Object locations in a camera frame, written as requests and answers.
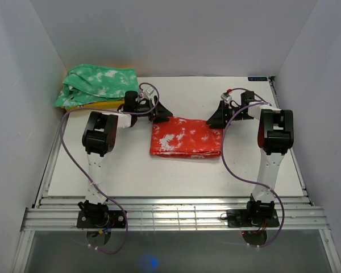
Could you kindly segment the red tie-dye trousers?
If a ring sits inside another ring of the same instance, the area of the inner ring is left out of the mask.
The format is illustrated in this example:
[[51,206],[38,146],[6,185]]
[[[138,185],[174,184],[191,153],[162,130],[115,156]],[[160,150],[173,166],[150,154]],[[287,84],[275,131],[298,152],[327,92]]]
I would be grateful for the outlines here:
[[201,119],[170,117],[152,126],[149,153],[164,158],[207,159],[221,155],[222,129]]

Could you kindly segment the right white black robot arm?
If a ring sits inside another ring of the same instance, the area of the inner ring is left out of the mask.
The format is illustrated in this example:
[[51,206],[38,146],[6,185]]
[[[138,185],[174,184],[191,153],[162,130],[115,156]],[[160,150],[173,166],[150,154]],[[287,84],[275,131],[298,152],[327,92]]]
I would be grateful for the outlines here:
[[230,90],[222,93],[217,110],[206,123],[210,129],[226,130],[233,121],[252,119],[259,122],[257,180],[246,208],[228,210],[226,220],[230,227],[278,227],[275,185],[280,164],[294,143],[293,112],[273,107],[255,92],[242,88],[239,103],[232,99]]

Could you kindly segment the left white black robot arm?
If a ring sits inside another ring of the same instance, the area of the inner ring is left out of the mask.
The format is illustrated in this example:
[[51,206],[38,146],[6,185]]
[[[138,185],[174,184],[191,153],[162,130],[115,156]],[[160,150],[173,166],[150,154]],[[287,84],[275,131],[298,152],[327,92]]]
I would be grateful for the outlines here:
[[110,212],[105,204],[107,194],[101,189],[102,164],[115,146],[117,129],[133,127],[139,117],[147,117],[153,123],[168,122],[173,114],[159,102],[159,93],[148,87],[138,94],[127,91],[118,113],[103,114],[92,111],[82,136],[89,166],[88,191],[84,202],[78,204],[84,218],[96,227],[110,221]]

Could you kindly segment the dark table label sticker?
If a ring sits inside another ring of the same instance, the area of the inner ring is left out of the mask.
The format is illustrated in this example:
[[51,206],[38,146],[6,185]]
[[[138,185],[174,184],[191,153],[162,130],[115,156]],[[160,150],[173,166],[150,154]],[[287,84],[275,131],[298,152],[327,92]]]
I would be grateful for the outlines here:
[[255,81],[255,82],[260,82],[260,81],[268,81],[267,77],[247,77],[248,81]]

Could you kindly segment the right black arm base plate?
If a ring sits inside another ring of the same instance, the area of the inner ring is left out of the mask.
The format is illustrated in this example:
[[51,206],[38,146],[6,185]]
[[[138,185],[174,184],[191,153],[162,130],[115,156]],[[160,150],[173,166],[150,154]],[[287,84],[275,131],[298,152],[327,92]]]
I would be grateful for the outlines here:
[[278,215],[274,209],[271,216],[249,216],[246,209],[230,209],[226,211],[227,225],[230,228],[277,228],[280,226]]

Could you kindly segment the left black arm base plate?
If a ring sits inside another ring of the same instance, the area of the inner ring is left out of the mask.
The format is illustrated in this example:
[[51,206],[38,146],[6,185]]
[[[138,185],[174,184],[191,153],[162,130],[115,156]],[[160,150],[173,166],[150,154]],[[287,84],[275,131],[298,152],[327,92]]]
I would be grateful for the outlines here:
[[100,216],[91,215],[80,211],[77,218],[76,227],[80,229],[104,229],[126,227],[124,214],[120,210],[110,210]]

